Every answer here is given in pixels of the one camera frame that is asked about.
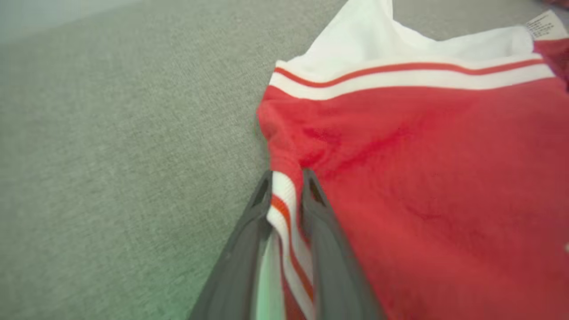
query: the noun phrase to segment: white stripe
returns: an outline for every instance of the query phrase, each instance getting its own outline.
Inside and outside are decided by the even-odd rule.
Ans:
[[[540,54],[516,55],[516,56],[495,58],[483,61],[469,61],[469,60],[461,60],[457,58],[442,57],[442,56],[426,56],[426,57],[413,57],[413,58],[394,56],[389,58],[382,58],[378,60],[370,60],[358,63],[356,65],[350,66],[349,69],[336,72],[332,76],[327,76],[327,77],[323,77],[320,74],[315,74],[305,71],[294,64],[281,60],[277,61],[276,67],[289,71],[293,75],[301,77],[305,80],[322,83],[337,79],[339,77],[342,77],[344,75],[356,71],[371,69],[376,67],[385,67],[387,65],[409,64],[409,63],[439,63],[439,64],[442,63],[442,64],[452,64],[458,67],[463,67],[471,70],[480,70],[491,67],[498,67],[505,64],[512,64],[522,61],[538,60],[538,59],[539,60],[543,59],[542,55]]]
[[[299,84],[280,73],[273,73],[269,85],[287,94],[311,100],[327,100],[346,93],[373,88],[434,87],[467,90],[485,90],[555,77],[545,64],[530,65],[488,75],[466,75],[448,70],[411,70],[380,72],[352,78],[325,88]]]
[[[292,261],[290,257],[290,247],[288,245],[288,228],[286,225],[285,217],[273,206],[269,209],[267,213],[267,220],[273,227],[277,230],[279,236],[281,237],[281,244],[283,249],[283,272],[284,277],[288,282],[288,287],[296,302],[298,303],[302,313],[306,317],[306,320],[314,320],[315,312],[314,305],[308,296],[308,293],[304,289],[302,282],[296,270],[292,266]]]
[[[273,194],[279,197],[288,208],[291,224],[291,242],[298,263],[312,283],[312,255],[302,239],[297,221],[296,189],[292,180],[284,173],[273,172]]]

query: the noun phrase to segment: white fabric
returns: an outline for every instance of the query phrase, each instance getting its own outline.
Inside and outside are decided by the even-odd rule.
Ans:
[[[393,20],[391,0],[349,0],[308,51],[288,63],[329,76],[354,64],[392,57],[481,61],[532,51],[533,39],[522,26],[435,41]]]

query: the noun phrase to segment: red jersey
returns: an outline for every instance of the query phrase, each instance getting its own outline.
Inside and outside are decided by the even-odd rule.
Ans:
[[[350,0],[258,109],[288,318],[314,319],[314,170],[390,319],[569,317],[569,40],[442,42]]]

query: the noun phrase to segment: care label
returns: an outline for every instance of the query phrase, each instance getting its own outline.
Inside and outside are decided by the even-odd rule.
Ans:
[[[548,10],[526,23],[534,40],[558,40],[569,38],[563,22],[555,14]]]

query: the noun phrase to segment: red fabric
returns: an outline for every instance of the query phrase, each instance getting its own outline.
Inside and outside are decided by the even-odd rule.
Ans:
[[[566,319],[565,88],[269,87],[258,116],[272,170],[316,172],[390,319]]]
[[[543,55],[557,77],[569,84],[569,39],[538,41],[535,51]]]

